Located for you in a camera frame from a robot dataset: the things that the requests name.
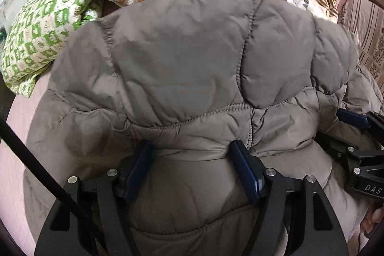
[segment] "gray puffer jacket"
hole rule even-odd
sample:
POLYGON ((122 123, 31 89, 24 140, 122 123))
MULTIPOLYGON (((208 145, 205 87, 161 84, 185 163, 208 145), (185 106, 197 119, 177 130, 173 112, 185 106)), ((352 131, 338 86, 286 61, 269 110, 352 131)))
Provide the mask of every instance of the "gray puffer jacket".
MULTIPOLYGON (((348 239, 367 200, 344 191, 342 168, 313 139, 322 129, 373 147, 335 117, 339 107, 384 113, 357 51, 342 26, 282 0, 148 0, 69 38, 27 144, 63 185, 153 141, 126 211, 143 256, 241 255, 258 210, 226 157, 235 139, 283 175, 314 175, 348 239)), ((54 198, 28 171, 24 196, 37 238, 54 198)))

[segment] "striped fabric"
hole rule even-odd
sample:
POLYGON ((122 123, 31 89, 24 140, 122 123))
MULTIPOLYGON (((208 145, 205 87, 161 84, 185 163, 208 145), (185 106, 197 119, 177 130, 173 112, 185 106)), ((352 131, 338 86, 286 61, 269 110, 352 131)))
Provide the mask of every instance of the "striped fabric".
POLYGON ((359 60, 372 74, 384 94, 384 10, 369 0, 348 0, 339 23, 356 34, 359 60))

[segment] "pink surface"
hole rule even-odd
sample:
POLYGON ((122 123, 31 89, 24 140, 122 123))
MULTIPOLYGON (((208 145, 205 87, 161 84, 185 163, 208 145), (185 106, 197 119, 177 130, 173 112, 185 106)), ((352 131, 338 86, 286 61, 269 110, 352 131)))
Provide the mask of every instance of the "pink surface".
MULTIPOLYGON (((29 99, 18 95, 12 104, 7 123, 25 143, 36 107, 47 89, 49 73, 42 75, 29 99)), ((33 256, 36 243, 24 212, 24 165, 1 141, 0 144, 0 218, 16 244, 33 256)))

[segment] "green checkered pillow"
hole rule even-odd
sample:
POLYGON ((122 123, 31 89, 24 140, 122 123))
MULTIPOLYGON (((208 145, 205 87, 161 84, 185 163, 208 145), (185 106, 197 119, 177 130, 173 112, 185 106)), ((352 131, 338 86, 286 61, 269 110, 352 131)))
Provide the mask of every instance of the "green checkered pillow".
POLYGON ((10 27, 1 56, 7 87, 30 97, 36 76, 55 60, 65 39, 84 23, 100 17, 100 1, 28 0, 10 27))

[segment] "black cable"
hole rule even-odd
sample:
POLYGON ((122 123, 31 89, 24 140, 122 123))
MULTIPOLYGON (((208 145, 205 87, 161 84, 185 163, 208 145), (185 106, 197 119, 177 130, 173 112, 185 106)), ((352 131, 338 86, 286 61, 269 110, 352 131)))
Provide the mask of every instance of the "black cable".
POLYGON ((53 179, 47 170, 28 150, 25 144, 13 132, 9 125, 0 117, 0 137, 10 147, 14 154, 23 162, 31 173, 48 189, 60 202, 62 202, 85 226, 87 226, 95 235, 102 246, 104 236, 101 230, 92 221, 92 218, 76 203, 65 190, 53 179))

